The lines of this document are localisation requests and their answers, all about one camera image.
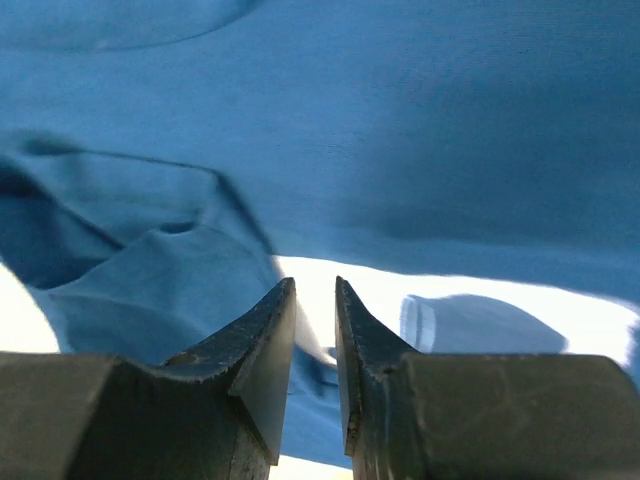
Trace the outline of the blue t shirt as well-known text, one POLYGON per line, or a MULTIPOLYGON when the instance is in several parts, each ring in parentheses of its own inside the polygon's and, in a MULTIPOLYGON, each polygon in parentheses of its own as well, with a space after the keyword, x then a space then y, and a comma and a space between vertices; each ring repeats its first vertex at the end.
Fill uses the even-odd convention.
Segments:
POLYGON ((292 279, 279 456, 352 471, 338 279, 420 353, 639 394, 639 5, 5 1, 1 264, 41 354, 148 366, 292 279))

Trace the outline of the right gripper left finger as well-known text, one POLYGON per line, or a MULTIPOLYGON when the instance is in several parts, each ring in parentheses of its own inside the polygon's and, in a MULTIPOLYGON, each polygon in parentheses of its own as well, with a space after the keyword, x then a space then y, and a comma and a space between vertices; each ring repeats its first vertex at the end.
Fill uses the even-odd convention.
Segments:
POLYGON ((5 479, 265 479, 279 459, 296 290, 159 366, 116 355, 1 357, 5 479))

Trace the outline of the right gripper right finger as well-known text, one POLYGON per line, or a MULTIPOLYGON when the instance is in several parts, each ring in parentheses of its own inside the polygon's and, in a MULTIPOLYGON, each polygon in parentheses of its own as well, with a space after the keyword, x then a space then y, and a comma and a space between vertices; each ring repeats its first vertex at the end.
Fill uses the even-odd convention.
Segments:
POLYGON ((335 284, 344 450, 358 479, 635 479, 639 394, 611 359, 423 354, 335 284))

